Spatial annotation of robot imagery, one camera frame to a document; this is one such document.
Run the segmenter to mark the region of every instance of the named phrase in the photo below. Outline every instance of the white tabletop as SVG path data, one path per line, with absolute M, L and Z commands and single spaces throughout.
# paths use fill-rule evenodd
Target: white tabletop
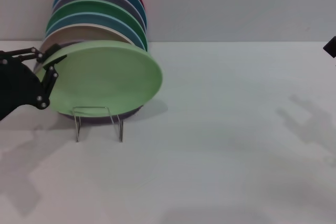
M 164 83 L 124 143 L 85 126 L 76 144 L 72 120 L 17 109 L 0 123 L 0 223 L 335 223 L 336 60 L 323 45 L 152 43 Z

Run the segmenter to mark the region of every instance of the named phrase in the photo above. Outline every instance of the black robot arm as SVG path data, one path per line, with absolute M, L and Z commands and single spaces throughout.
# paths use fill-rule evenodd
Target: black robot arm
M 44 54 L 34 47 L 0 51 L 0 121 L 21 105 L 29 104 L 40 110 L 50 105 L 49 97 L 58 78 L 54 65 L 65 59 L 66 55 L 44 66 L 46 73 L 42 82 L 22 62 L 36 59 L 43 63 L 60 49 L 56 44 Z

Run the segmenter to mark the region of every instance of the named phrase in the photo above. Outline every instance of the stack of plates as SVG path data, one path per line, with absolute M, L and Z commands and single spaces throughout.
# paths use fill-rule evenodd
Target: stack of plates
M 108 107 L 117 119 L 130 117 L 158 92 L 162 73 L 147 52 L 147 17 L 142 0 L 55 0 L 40 50 L 62 49 L 43 65 L 59 78 L 50 96 L 55 111 L 71 116 L 78 106 Z M 40 79 L 45 71 L 37 66 Z M 106 110 L 84 108 L 82 119 L 104 123 Z

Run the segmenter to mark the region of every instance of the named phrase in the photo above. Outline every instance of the metal wire stand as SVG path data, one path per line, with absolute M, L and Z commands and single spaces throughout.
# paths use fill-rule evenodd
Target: metal wire stand
M 79 132 L 80 132 L 80 128 L 82 126 L 82 122 L 80 119 L 80 115 L 76 115 L 76 113 L 79 113 L 79 111 L 76 111 L 76 109 L 106 109 L 107 113 L 109 115 L 109 117 L 111 118 L 111 123 L 114 125 L 114 120 L 112 118 L 110 109 L 108 107 L 86 107 L 86 106 L 80 106 L 80 107 L 73 107 L 72 108 L 72 114 L 73 114 L 73 118 L 75 119 L 75 126 L 76 126 L 76 133 L 77 133 L 77 139 L 76 139 L 76 143 L 79 142 Z M 123 142 L 123 134 L 124 134 L 124 121 L 119 119 L 119 116 L 117 115 L 118 118 L 118 125 L 119 125 L 119 141 L 122 143 Z

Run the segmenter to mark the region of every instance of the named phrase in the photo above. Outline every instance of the robotic arm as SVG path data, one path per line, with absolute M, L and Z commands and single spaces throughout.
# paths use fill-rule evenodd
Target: robotic arm
M 46 73 L 42 82 L 22 62 L 36 59 L 43 63 L 60 49 L 55 44 L 44 54 L 34 47 L 0 51 L 0 121 L 21 105 L 29 104 L 40 110 L 50 105 L 49 97 L 58 78 L 54 65 L 64 60 L 66 55 L 44 66 Z

